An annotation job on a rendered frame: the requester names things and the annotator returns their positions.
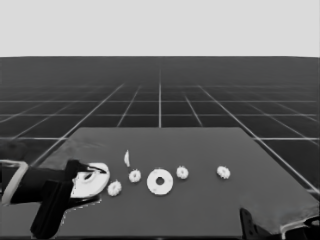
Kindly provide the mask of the large thick white disc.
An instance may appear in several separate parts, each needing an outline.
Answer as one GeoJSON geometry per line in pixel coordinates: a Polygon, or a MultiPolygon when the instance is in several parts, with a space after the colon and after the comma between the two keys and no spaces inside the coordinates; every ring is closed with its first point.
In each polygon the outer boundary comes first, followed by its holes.
{"type": "Polygon", "coordinates": [[[89,163],[86,170],[80,170],[73,180],[73,199],[90,198],[100,194],[108,185],[110,171],[105,163],[89,163]]]}

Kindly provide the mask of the small white toothed gear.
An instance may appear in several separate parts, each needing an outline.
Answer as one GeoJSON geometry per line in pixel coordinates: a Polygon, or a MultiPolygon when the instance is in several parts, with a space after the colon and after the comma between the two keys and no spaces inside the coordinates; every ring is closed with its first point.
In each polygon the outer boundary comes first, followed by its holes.
{"type": "Polygon", "coordinates": [[[132,170],[129,173],[129,180],[131,183],[137,183],[141,180],[141,172],[138,169],[132,170]]]}
{"type": "Polygon", "coordinates": [[[182,180],[185,180],[188,178],[189,176],[189,171],[186,167],[184,166],[179,166],[177,169],[176,169],[176,175],[179,179],[182,179],[182,180]]]}
{"type": "Polygon", "coordinates": [[[122,184],[120,181],[115,180],[111,182],[107,188],[107,192],[111,197],[117,196],[122,190],[122,184]]]}
{"type": "Polygon", "coordinates": [[[231,176],[231,172],[226,166],[219,166],[217,168],[217,174],[222,179],[229,179],[231,176]]]}

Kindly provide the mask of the white round carrier with pins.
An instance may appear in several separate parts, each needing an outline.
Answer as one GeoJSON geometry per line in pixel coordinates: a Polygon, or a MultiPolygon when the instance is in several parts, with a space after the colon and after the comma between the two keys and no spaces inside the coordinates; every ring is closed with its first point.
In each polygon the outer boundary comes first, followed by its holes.
{"type": "Polygon", "coordinates": [[[158,196],[167,195],[174,185],[173,176],[166,169],[154,169],[147,177],[148,190],[158,196]]]}

